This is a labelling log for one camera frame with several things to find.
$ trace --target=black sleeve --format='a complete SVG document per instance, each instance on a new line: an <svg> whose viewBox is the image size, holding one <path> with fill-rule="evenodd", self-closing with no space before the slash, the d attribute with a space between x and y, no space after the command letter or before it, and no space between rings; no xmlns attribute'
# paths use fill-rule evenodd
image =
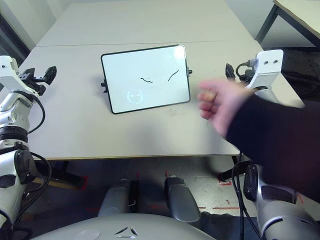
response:
<svg viewBox="0 0 320 240"><path fill-rule="evenodd" d="M269 184L288 186L320 202L320 104L304 108L252 95L233 118L226 140L264 166Z"/></svg>

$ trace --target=white table in background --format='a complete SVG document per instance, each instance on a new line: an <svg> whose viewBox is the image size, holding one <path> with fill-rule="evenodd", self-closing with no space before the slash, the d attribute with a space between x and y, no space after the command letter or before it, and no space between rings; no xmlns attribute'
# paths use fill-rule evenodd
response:
<svg viewBox="0 0 320 240"><path fill-rule="evenodd" d="M224 0L121 0L71 4L37 44L250 41Z"/></svg>

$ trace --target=person's arm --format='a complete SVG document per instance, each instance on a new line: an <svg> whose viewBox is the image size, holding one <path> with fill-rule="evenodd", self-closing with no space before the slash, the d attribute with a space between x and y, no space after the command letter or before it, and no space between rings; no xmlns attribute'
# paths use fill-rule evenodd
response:
<svg viewBox="0 0 320 240"><path fill-rule="evenodd" d="M200 84L201 116L255 163L263 179L320 202L320 105L275 104L227 81Z"/></svg>
<svg viewBox="0 0 320 240"><path fill-rule="evenodd" d="M226 140L264 166L263 179L320 202L320 105L295 108L250 96Z"/></svg>

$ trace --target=black marker line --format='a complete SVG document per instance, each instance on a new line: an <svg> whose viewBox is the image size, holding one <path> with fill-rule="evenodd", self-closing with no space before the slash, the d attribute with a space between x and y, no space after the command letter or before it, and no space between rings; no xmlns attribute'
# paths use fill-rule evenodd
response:
<svg viewBox="0 0 320 240"><path fill-rule="evenodd" d="M142 80L145 81L146 83L153 83L153 81L146 81L143 77L141 77L140 79L142 79Z"/></svg>
<svg viewBox="0 0 320 240"><path fill-rule="evenodd" d="M169 77L168 82L170 81L170 79L172 78L172 76L175 75L177 72L179 72L179 69L178 69L174 74L172 74L172 75Z"/></svg>

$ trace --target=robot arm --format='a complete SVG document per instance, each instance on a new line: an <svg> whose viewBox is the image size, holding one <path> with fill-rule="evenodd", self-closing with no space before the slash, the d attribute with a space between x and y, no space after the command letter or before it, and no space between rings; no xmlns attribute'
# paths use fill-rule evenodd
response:
<svg viewBox="0 0 320 240"><path fill-rule="evenodd" d="M9 91L0 104L0 228L17 221L26 185L37 175L28 145L28 117L34 102L41 104L38 97L46 90L37 83L50 85L57 69L48 68L44 77L34 77L34 71L31 68L18 76L16 60L0 56L0 90Z"/></svg>
<svg viewBox="0 0 320 240"><path fill-rule="evenodd" d="M249 79L246 88L253 89L254 94L262 99L279 103L272 92L272 83L281 72L283 54L282 50L262 51L257 54L256 59L243 63L252 67L248 75L254 73L252 79L246 75L245 79ZM255 204L261 239L320 239L317 222L296 205L296 191L265 183L261 177L262 171L262 166L248 166L243 186L245 197Z"/></svg>

